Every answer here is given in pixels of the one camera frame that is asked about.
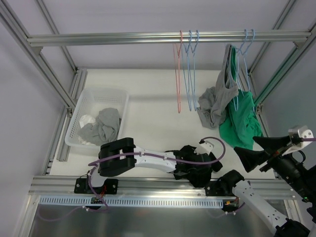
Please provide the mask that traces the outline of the black tank top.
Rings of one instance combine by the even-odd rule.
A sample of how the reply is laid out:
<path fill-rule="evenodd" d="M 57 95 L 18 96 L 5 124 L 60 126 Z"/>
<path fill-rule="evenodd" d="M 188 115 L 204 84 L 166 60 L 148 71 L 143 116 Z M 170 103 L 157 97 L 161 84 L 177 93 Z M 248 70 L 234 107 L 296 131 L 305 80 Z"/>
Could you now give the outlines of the black tank top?
<path fill-rule="evenodd" d="M 216 157 L 208 148 L 201 148 L 197 152 L 197 147 L 186 145 L 180 150 L 170 150 L 173 152 L 176 159 L 192 162 L 209 162 L 215 161 Z M 176 180 L 187 179 L 195 188 L 205 187 L 210 179 L 212 172 L 218 172 L 222 169 L 221 162 L 216 162 L 209 165 L 195 165 L 176 162 L 176 169 L 172 172 Z"/>

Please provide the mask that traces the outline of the blue hanger of green top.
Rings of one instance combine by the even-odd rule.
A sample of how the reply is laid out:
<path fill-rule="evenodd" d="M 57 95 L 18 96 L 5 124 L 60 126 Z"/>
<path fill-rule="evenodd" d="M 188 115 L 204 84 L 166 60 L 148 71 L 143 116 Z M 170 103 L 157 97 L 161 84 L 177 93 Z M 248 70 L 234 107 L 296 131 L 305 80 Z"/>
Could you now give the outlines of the blue hanger of green top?
<path fill-rule="evenodd" d="M 228 60 L 228 75 L 229 75 L 229 89 L 233 89 L 234 97 L 231 100 L 232 108 L 231 108 L 231 114 L 237 114 L 239 112 L 243 112 L 244 108 L 242 107 L 244 105 L 243 99 L 245 99 L 245 96 L 250 93 L 250 84 L 249 84 L 249 77 L 246 72 L 245 74 L 245 81 L 247 83 L 247 91 L 240 90 L 241 84 L 239 81 L 239 73 L 241 73 L 242 69 L 247 70 L 247 64 L 246 64 L 246 55 L 249 47 L 252 44 L 252 41 L 254 40 L 254 37 L 252 38 L 251 42 L 247 46 L 247 48 L 243 51 L 242 47 L 246 43 L 248 39 L 248 30 L 244 30 L 244 40 L 239 48 L 236 48 L 235 46 L 231 46 L 230 50 L 230 58 Z"/>

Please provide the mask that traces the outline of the dark grey tank top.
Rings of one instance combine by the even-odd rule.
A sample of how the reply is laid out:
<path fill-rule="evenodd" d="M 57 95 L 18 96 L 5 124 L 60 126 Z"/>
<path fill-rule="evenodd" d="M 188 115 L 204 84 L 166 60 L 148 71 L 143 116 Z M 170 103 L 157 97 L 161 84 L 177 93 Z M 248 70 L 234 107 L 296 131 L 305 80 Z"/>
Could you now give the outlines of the dark grey tank top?
<path fill-rule="evenodd" d="M 205 128 L 215 129 L 221 125 L 226 118 L 226 107 L 238 96 L 236 75 L 233 72 L 235 65 L 236 48 L 227 44 L 215 86 L 206 89 L 198 99 L 197 114 Z"/>

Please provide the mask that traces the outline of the pink wire hanger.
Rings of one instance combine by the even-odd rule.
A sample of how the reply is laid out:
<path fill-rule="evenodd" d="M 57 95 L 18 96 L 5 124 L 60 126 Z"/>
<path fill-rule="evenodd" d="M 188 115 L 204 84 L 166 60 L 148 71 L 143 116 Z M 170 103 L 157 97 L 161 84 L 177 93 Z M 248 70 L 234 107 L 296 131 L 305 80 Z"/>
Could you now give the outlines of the pink wire hanger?
<path fill-rule="evenodd" d="M 181 113 L 181 78 L 180 78 L 180 54 L 182 49 L 183 33 L 180 31 L 180 43 L 173 44 L 173 57 L 175 63 L 175 84 L 176 84 L 176 97 L 177 97 L 177 112 Z"/>

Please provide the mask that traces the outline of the blue hanger of black top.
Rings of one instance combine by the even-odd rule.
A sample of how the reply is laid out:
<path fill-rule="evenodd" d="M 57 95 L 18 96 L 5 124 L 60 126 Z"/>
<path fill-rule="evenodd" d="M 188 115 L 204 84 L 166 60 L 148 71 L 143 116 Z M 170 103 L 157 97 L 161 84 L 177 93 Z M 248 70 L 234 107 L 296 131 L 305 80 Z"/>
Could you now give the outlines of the blue hanger of black top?
<path fill-rule="evenodd" d="M 190 70 L 190 83 L 191 83 L 191 92 L 192 92 L 192 100 L 193 100 L 193 105 L 194 105 L 194 110 L 197 110 L 197 99 L 196 99 L 196 50 L 197 50 L 197 46 L 199 43 L 199 31 L 196 30 L 196 35 L 195 38 L 193 38 L 193 34 L 191 31 L 189 31 L 190 33 L 190 47 L 189 49 L 191 50 L 191 54 L 192 54 L 192 69 L 193 69 L 193 76 L 191 74 L 191 70 Z"/>

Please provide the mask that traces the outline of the blue hanger of grey top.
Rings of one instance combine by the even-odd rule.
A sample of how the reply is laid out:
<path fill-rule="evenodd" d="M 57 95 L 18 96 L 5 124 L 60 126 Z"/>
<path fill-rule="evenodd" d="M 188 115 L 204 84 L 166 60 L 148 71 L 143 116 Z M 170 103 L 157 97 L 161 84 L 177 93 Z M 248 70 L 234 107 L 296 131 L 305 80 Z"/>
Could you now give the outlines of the blue hanger of grey top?
<path fill-rule="evenodd" d="M 192 32 L 189 30 L 189 39 L 188 43 L 182 43 L 184 47 L 184 53 L 182 53 L 182 60 L 183 60 L 183 74 L 184 74 L 184 80 L 185 80 L 185 89 L 186 89 L 186 94 L 187 94 L 187 100 L 188 100 L 188 106 L 189 106 L 189 111 L 192 111 L 192 101 L 191 101 L 191 94 L 190 94 L 190 86 L 192 84 L 191 80 L 191 70 L 190 70 L 190 60 L 189 60 L 189 51 L 192 43 Z"/>

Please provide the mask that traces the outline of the white tank top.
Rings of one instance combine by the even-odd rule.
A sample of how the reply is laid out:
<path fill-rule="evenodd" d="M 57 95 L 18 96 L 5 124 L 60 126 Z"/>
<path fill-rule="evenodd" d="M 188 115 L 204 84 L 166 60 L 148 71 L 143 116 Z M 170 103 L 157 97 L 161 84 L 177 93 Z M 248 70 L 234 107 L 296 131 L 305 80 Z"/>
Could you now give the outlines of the white tank top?
<path fill-rule="evenodd" d="M 80 119 L 79 119 L 79 125 L 80 128 L 83 128 L 85 125 L 87 125 L 88 123 L 92 123 L 94 124 L 96 122 L 95 118 L 91 115 L 83 115 Z M 83 145 L 92 145 L 94 146 L 94 144 L 89 143 L 87 141 L 85 141 L 84 139 L 82 139 L 80 136 L 78 136 L 78 140 L 81 144 Z"/>

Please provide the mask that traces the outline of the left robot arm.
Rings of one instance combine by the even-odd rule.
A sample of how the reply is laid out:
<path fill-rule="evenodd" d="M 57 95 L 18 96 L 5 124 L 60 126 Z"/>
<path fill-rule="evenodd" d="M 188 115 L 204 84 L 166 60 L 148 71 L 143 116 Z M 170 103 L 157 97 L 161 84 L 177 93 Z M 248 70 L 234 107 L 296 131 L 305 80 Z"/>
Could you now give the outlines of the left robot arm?
<path fill-rule="evenodd" d="M 143 149 L 132 138 L 101 145 L 98 160 L 90 166 L 85 187 L 91 193 L 101 191 L 105 180 L 122 175 L 133 168 L 148 168 L 172 174 L 176 180 L 187 179 L 197 188 L 204 187 L 215 171 L 213 145 L 201 141 L 198 147 L 185 145 L 180 150 L 164 153 Z"/>

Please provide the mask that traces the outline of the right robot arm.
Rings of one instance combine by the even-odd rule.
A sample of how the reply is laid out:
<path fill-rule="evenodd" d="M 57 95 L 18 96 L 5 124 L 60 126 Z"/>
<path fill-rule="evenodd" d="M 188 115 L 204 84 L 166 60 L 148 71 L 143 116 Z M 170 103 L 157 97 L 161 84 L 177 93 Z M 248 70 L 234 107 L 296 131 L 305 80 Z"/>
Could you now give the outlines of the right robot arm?
<path fill-rule="evenodd" d="M 253 140 L 262 147 L 261 151 L 234 148 L 245 171 L 250 172 L 260 165 L 261 172 L 273 169 L 281 179 L 246 180 L 238 171 L 231 170 L 205 186 L 206 196 L 241 199 L 276 237 L 314 237 L 315 226 L 308 229 L 267 202 L 269 199 L 301 198 L 311 204 L 307 212 L 313 222 L 316 220 L 316 168 L 306 169 L 303 162 L 298 162 L 292 155 L 316 140 L 312 131 L 290 132 L 278 138 L 253 137 Z"/>

